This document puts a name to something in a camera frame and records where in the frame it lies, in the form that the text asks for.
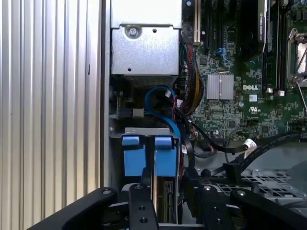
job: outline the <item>capacitor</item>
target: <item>capacitor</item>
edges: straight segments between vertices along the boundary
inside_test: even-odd
[[[304,4],[305,4],[305,0],[300,0],[300,1],[298,1],[298,3],[296,4],[297,5],[297,7],[302,7],[302,6],[304,6]]]
[[[238,107],[239,108],[243,108],[243,106],[244,106],[244,102],[243,101],[238,102]]]
[[[307,11],[303,11],[303,20],[307,20]]]
[[[188,72],[188,66],[187,66],[187,65],[184,65],[184,66],[183,66],[183,71],[184,71],[185,73]]]

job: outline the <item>expansion slot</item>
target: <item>expansion slot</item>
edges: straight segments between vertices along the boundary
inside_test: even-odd
[[[223,48],[224,0],[217,1],[216,8],[216,49]]]
[[[201,43],[201,0],[195,0],[194,5],[194,43]]]
[[[212,30],[212,0],[206,0],[205,6],[202,8],[201,17],[201,40],[206,50],[211,47],[211,30]]]

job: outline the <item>wire bundle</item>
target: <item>wire bundle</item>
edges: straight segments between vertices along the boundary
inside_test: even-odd
[[[183,44],[183,58],[188,68],[187,96],[180,109],[186,116],[191,115],[201,102],[203,96],[203,82],[196,60],[196,48],[191,44]]]

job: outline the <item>screw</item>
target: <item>screw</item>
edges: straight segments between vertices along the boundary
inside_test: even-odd
[[[242,190],[237,191],[237,193],[238,193],[240,196],[245,196],[245,192],[243,192]]]
[[[143,188],[143,187],[142,187],[142,185],[139,185],[139,184],[138,184],[138,185],[135,186],[134,188],[135,188],[135,189],[141,189],[141,188]]]
[[[205,185],[203,188],[206,189],[207,191],[209,191],[211,189],[211,187],[209,185]]]
[[[138,33],[137,28],[131,27],[131,28],[129,29],[129,35],[130,35],[131,37],[135,37],[135,36],[137,35],[137,33]]]
[[[106,190],[103,191],[102,193],[103,193],[103,194],[110,194],[111,192],[112,192],[111,190],[107,190],[107,189],[106,189]]]

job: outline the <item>corrugated metal panel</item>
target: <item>corrugated metal panel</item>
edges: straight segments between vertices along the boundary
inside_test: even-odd
[[[0,230],[99,186],[101,0],[0,1]]]

